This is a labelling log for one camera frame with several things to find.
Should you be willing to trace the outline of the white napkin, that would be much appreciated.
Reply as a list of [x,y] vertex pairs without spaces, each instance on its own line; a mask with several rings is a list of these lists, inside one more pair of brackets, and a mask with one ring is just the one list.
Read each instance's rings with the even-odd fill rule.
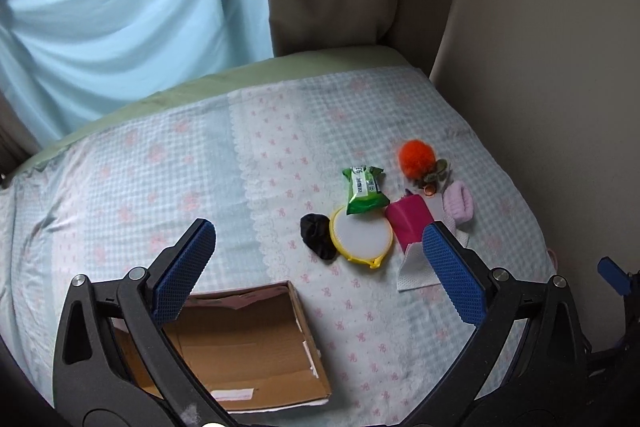
[[[442,221],[463,247],[468,246],[469,234],[459,230],[454,219],[447,215],[442,205],[442,195],[424,197],[424,200],[434,220]],[[409,244],[398,272],[397,290],[402,293],[438,284],[439,279],[424,255],[422,241]]]

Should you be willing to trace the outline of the pink knitted scrunchie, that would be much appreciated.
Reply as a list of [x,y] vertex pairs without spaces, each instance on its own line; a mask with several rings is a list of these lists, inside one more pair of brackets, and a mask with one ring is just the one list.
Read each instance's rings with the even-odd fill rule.
[[463,225],[474,217],[474,200],[462,181],[454,181],[442,194],[442,207],[456,225]]

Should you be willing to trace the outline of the magenta cloth pouch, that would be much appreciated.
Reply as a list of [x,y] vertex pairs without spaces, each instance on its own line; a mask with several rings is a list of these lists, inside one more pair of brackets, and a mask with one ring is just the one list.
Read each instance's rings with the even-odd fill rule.
[[402,251],[412,244],[421,243],[424,229],[434,222],[425,199],[419,194],[408,194],[391,202],[384,215]]

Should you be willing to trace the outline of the yellow round mirror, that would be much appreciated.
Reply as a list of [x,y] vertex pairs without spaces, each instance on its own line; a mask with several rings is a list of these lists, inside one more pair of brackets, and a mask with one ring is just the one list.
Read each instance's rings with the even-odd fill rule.
[[394,232],[378,210],[348,215],[338,208],[330,218],[330,237],[337,252],[355,265],[378,269],[392,250]]

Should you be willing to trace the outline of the orange fluffy pompom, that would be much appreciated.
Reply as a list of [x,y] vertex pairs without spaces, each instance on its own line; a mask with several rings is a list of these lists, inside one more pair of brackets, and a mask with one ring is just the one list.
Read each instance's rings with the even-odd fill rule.
[[430,144],[410,140],[401,145],[398,162],[402,173],[411,181],[424,178],[436,166],[436,155]]

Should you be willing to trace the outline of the green wet wipes packet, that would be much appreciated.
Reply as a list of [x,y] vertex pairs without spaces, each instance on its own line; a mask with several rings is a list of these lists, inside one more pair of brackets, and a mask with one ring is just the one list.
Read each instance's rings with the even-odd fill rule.
[[348,181],[348,199],[345,213],[361,215],[373,210],[380,210],[390,205],[390,199],[380,187],[385,171],[380,167],[357,166],[342,171]]

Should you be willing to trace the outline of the black sock roll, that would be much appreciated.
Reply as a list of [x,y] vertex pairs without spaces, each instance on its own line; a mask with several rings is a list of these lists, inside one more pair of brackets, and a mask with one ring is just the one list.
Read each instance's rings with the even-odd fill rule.
[[330,219],[319,213],[307,213],[299,220],[300,237],[303,243],[322,261],[333,262],[337,249],[332,242]]

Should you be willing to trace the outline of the open cardboard box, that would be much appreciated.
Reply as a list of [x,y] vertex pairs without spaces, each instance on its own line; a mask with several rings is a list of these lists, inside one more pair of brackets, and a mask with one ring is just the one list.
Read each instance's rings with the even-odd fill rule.
[[163,332],[227,411],[321,407],[332,390],[291,282],[192,295]]

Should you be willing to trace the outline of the brown curtain left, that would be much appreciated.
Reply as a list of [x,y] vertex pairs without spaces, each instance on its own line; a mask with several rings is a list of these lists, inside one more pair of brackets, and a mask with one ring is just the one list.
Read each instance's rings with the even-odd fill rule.
[[9,101],[0,95],[0,166],[2,176],[11,174],[17,167],[41,150],[34,136],[17,117]]

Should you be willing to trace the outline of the checkered floral bed sheet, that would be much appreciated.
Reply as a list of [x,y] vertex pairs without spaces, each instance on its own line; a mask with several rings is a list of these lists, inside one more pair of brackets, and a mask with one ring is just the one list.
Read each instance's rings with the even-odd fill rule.
[[23,168],[1,192],[1,332],[34,387],[52,395],[55,336],[70,280],[118,279],[189,225],[215,225],[200,293],[293,283],[329,374],[322,407],[267,416],[281,426],[404,418],[471,335],[438,286],[398,291],[402,252],[380,269],[325,265],[299,235],[306,213],[348,196],[344,171],[384,171],[401,198],[397,151],[419,139],[474,199],[469,244],[520,280],[553,273],[544,236],[509,176],[420,72],[375,67],[250,82],[92,132]]

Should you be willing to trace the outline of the green mattress cover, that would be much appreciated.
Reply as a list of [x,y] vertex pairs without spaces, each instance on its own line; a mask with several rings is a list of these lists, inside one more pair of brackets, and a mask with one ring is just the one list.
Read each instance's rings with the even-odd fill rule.
[[87,135],[100,132],[123,122],[165,112],[165,110],[192,104],[213,96],[248,87],[260,86],[284,80],[319,77],[334,72],[378,67],[407,66],[409,62],[399,52],[386,46],[348,46],[294,53],[270,58],[258,63],[226,69],[179,84],[177,87],[156,92],[142,100],[128,104],[115,112],[86,124],[79,130],[54,142],[38,154],[14,169],[12,176],[44,165],[61,150]]

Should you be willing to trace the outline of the light blue hanging cloth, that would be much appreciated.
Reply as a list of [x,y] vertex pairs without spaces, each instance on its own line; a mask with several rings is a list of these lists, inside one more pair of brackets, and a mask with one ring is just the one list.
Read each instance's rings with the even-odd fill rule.
[[42,147],[271,54],[268,0],[1,0],[1,91]]

